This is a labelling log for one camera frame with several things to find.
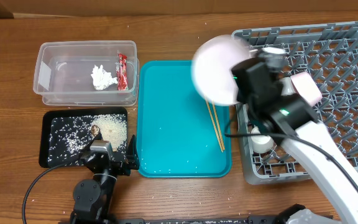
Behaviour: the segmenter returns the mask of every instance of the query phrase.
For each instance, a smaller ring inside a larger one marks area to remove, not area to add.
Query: wooden table
[[[38,165],[42,116],[62,109],[45,106],[32,91],[35,61],[44,42],[133,40],[143,65],[150,60],[191,59],[202,43],[236,29],[353,20],[358,20],[358,12],[0,20],[0,223],[21,223],[25,191],[44,170]],[[129,134],[135,134],[137,106],[127,109]],[[277,214],[300,203],[337,218],[312,180],[249,185],[236,139],[232,158],[230,173],[221,179],[146,179],[137,172],[120,177],[112,212],[119,218],[144,219],[247,217]],[[27,202],[29,223],[67,220],[73,210],[73,188],[87,178],[91,172],[83,167],[58,169],[43,177]]]

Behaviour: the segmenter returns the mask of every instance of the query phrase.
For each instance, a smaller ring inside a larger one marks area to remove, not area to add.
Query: crumpled paper
[[[113,78],[111,72],[106,72],[103,69],[103,65],[100,65],[100,68],[95,65],[91,76],[95,90],[104,90],[112,84],[118,84],[117,77]]]

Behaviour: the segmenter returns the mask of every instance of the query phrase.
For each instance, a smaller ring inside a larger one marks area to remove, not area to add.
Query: black tray with white grains
[[[127,147],[127,111],[123,107],[49,111],[42,120],[39,164],[54,167],[72,159],[92,139],[92,127],[100,129],[115,154],[125,156]],[[69,166],[82,166],[76,161]]]

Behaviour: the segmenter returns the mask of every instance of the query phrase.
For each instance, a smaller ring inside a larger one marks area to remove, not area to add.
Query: blue tray
[[[137,152],[145,177],[223,177],[231,140],[221,152],[205,100],[191,81],[191,61],[153,61],[140,71]],[[216,107],[219,124],[229,108]]]

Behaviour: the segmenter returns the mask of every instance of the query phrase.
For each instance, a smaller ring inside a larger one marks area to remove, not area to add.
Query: wooden chopstick
[[[212,124],[213,124],[213,126],[214,126],[214,130],[215,130],[215,134],[216,134],[216,139],[218,140],[219,147],[221,148],[221,152],[223,152],[222,143],[221,143],[221,140],[220,140],[220,138],[219,138],[219,134],[218,134],[218,132],[216,131],[215,121],[214,121],[214,118],[212,117],[211,108],[209,107],[209,103],[208,103],[208,100],[206,100],[206,98],[205,98],[205,102],[206,102],[206,106],[207,106],[208,111],[209,111],[209,116],[211,117],[211,121],[212,121]]]
[[[214,110],[214,114],[215,114],[215,120],[216,120],[216,126],[218,127],[218,132],[219,132],[219,139],[221,140],[222,142],[222,148],[223,148],[223,151],[224,151],[224,143],[223,143],[223,137],[222,137],[222,132],[221,132],[221,127],[219,125],[219,120],[218,120],[218,115],[216,114],[216,109],[215,109],[215,104],[214,102],[212,102],[212,109]]]

